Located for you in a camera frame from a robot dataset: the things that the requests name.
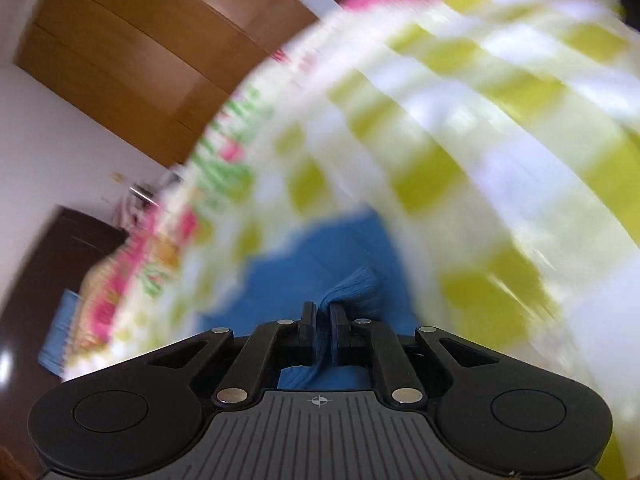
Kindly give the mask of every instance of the patterned blanket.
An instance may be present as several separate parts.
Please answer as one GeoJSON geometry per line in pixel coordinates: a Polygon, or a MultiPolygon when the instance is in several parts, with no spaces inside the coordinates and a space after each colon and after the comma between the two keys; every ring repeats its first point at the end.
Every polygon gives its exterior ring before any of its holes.
{"type": "Polygon", "coordinates": [[[212,120],[66,378],[192,335],[250,258],[372,206],[418,318],[596,389],[598,470],[639,475],[639,47],[617,0],[350,0],[212,120]]]}

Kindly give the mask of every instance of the white wall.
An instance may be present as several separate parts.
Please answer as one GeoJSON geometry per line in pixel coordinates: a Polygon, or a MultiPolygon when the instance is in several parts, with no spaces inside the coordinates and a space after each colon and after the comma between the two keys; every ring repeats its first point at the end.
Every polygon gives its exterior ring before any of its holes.
{"type": "Polygon", "coordinates": [[[14,58],[39,0],[0,0],[0,67],[14,58]]]}
{"type": "Polygon", "coordinates": [[[109,221],[126,192],[113,172],[152,182],[163,171],[23,70],[0,68],[0,298],[57,204],[109,221]]]}

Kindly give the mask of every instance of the blue cloth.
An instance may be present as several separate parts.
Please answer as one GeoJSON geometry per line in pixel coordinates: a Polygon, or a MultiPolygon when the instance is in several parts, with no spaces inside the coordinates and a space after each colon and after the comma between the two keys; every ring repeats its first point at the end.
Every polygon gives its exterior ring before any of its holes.
{"type": "Polygon", "coordinates": [[[396,333],[418,325],[398,255],[372,210],[319,224],[285,255],[255,258],[244,285],[221,313],[203,316],[201,329],[231,327],[249,335],[261,323],[298,319],[305,301],[318,306],[320,362],[282,371],[279,388],[331,390],[369,387],[365,370],[331,362],[328,305],[342,301],[350,318],[386,322],[396,333]]]}
{"type": "Polygon", "coordinates": [[[78,295],[70,290],[62,293],[49,333],[38,354],[38,362],[51,373],[62,377],[65,344],[78,306],[78,295]]]}

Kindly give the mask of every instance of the metal rivet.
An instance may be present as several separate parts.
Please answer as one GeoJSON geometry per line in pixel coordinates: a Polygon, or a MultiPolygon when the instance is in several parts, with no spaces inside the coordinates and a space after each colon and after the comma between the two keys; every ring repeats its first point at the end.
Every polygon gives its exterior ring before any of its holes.
{"type": "Polygon", "coordinates": [[[225,404],[235,404],[246,400],[248,394],[242,388],[225,388],[218,392],[218,400],[225,404]]]}
{"type": "Polygon", "coordinates": [[[400,404],[413,404],[422,400],[422,392],[415,388],[398,388],[394,390],[391,397],[396,402],[400,402],[400,404]]]}

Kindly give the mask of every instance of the wooden wardrobe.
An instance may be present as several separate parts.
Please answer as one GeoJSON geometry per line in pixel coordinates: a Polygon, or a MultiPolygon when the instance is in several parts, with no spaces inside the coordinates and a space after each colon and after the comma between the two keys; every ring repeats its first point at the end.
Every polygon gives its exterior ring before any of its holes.
{"type": "Polygon", "coordinates": [[[44,0],[17,63],[168,166],[254,66],[315,20],[297,0],[44,0]]]}

